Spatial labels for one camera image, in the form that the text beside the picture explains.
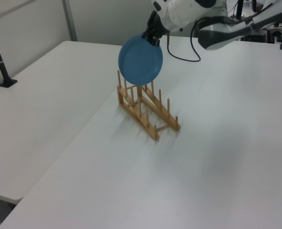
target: wooden dowel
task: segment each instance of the wooden dowel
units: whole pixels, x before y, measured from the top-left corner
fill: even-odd
[[[120,85],[117,86],[117,98],[118,98],[118,104],[123,104],[124,103],[124,98],[120,92]]]
[[[136,87],[136,92],[138,97],[142,97],[142,86],[137,86]]]
[[[129,89],[131,89],[131,88],[134,88],[134,87],[136,87],[135,85],[132,85],[132,86],[130,86],[130,87],[127,87],[127,90],[129,90]]]
[[[157,136],[158,132],[157,132],[157,126],[155,125],[155,137]]]
[[[157,132],[162,131],[162,130],[165,130],[165,129],[167,129],[168,127],[169,127],[169,125],[161,126],[161,127],[159,127],[159,128],[157,129]]]
[[[133,88],[130,88],[130,93],[131,93],[131,98],[132,98],[132,107],[134,107],[135,106],[135,97],[134,97],[134,95],[133,95]]]
[[[118,88],[121,88],[121,75],[120,75],[120,70],[117,70],[117,78],[118,78]]]
[[[140,109],[140,113],[139,113],[139,115],[140,115],[140,117],[141,117],[141,115],[142,115],[142,109],[141,109],[141,97],[138,97],[138,98],[137,98],[137,102],[138,102],[138,104],[139,104],[139,109]]]
[[[155,95],[154,81],[151,82],[151,92],[152,92],[152,95]]]
[[[161,89],[159,89],[159,102],[160,102],[160,109],[162,108],[162,95],[161,95]]]
[[[170,117],[169,99],[167,99],[167,117]]]
[[[148,108],[147,107],[146,107],[146,120],[147,120],[146,126],[149,127],[149,115],[148,115]]]
[[[125,79],[124,79],[124,87],[125,87],[125,93],[126,93],[125,97],[127,98],[127,96],[128,96],[128,93],[127,93],[127,81]]]

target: white table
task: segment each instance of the white table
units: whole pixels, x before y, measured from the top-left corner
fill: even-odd
[[[171,50],[195,58],[188,43]],[[0,229],[282,228],[282,51],[195,44],[187,63],[161,44],[155,88],[181,131],[153,141],[114,90]]]
[[[114,90],[119,50],[64,42],[0,88],[0,199],[18,203]]]

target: blue plate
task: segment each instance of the blue plate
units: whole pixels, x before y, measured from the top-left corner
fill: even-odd
[[[142,86],[153,81],[163,64],[160,46],[151,45],[141,35],[125,42],[118,56],[122,76],[131,84]]]

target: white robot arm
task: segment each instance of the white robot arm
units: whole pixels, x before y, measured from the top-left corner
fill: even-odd
[[[232,41],[259,31],[282,20],[282,0],[268,0],[270,4],[260,13],[240,22],[230,22],[226,0],[152,0],[154,11],[143,33],[152,45],[169,31],[178,31],[197,21],[198,42],[207,50],[219,49]]]

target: white wall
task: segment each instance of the white wall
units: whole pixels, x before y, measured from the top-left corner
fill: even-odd
[[[0,51],[10,77],[69,40],[62,0],[36,0],[0,18]]]
[[[14,8],[20,8],[31,1],[34,0],[0,0],[0,15],[7,14],[8,11],[13,11]]]
[[[70,0],[79,42],[122,45],[146,30],[151,0]],[[189,36],[191,26],[173,35]]]

